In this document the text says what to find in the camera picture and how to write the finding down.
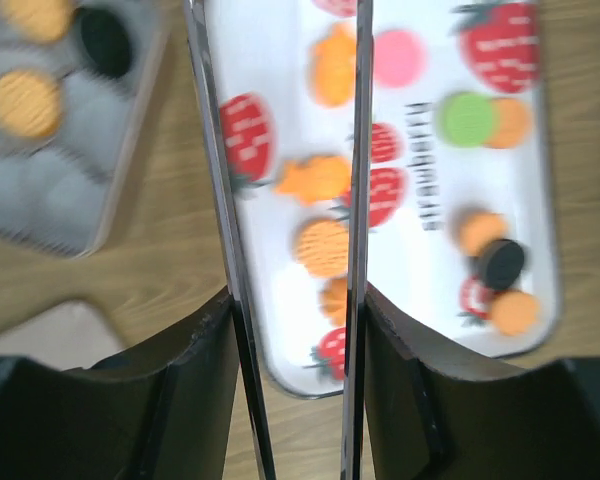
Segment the orange waffle round cookie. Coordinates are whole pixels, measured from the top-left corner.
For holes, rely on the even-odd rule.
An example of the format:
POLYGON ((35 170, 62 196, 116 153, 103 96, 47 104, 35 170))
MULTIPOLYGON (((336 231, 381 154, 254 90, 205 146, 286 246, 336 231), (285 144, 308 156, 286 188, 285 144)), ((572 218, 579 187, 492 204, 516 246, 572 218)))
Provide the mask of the orange waffle round cookie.
POLYGON ((0 15, 27 40, 49 44, 69 31, 75 3, 67 0, 2 0, 0 15))

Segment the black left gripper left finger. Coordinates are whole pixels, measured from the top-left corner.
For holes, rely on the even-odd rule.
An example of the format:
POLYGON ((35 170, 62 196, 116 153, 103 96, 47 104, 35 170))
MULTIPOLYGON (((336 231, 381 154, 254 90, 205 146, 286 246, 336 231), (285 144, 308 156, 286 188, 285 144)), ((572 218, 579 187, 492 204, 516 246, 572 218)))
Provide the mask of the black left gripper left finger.
POLYGON ((0 479, 219 479, 238 351, 219 291, 95 366, 0 356, 0 479))

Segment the green macaron cookie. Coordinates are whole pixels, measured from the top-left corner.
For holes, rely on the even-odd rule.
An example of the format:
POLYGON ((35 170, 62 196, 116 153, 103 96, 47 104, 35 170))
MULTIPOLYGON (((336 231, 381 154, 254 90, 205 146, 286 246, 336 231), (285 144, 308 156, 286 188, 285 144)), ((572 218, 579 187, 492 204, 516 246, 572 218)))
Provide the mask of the green macaron cookie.
POLYGON ((488 96, 463 91, 440 102, 436 122, 446 142, 456 147, 474 148, 484 145, 495 132, 496 114, 488 96))

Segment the silver metal tongs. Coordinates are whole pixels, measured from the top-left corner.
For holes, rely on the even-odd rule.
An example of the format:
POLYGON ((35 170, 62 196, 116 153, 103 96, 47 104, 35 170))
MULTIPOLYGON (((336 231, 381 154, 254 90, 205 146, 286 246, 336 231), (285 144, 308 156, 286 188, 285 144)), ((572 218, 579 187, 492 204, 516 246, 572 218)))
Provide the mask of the silver metal tongs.
MULTIPOLYGON (((188 45, 203 120, 203 134, 221 234, 230 310, 250 417, 258 474, 276 476, 264 393, 252 324, 251 291, 221 128, 204 4, 184 4, 188 45)), ((360 1, 356 13, 356 84, 354 108, 353 172, 349 224, 346 346, 342 416, 341 471, 343 479, 361 473, 364 428, 364 368, 366 341, 370 202, 372 70, 374 57, 373 4, 360 1)))

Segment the pink macaron cookie top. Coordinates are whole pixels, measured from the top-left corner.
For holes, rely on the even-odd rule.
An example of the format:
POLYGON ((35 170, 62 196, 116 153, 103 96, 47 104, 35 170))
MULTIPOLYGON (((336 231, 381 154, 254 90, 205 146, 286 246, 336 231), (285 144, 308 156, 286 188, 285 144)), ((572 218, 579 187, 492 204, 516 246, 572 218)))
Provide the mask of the pink macaron cookie top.
POLYGON ((374 80, 386 88, 403 88, 416 82, 426 66, 423 42, 404 29, 384 31, 375 38, 374 80))

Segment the orange flower shaped cookie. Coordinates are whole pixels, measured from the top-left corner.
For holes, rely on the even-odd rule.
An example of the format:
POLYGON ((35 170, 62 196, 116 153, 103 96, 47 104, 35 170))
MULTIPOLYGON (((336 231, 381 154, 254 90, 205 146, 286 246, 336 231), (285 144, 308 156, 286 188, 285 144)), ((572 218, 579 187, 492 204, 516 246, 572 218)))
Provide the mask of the orange flower shaped cookie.
POLYGON ((336 328, 346 325, 347 288, 346 277, 334 278, 320 294, 321 311, 336 328))

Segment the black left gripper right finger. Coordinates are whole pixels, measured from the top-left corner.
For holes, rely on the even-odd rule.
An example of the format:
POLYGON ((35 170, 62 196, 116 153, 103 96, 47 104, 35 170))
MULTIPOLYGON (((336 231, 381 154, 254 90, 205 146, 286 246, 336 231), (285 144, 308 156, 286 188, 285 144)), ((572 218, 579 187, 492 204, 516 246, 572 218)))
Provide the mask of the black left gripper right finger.
POLYGON ((366 293, 365 401, 379 479, 600 479, 600 357, 531 369, 366 293))

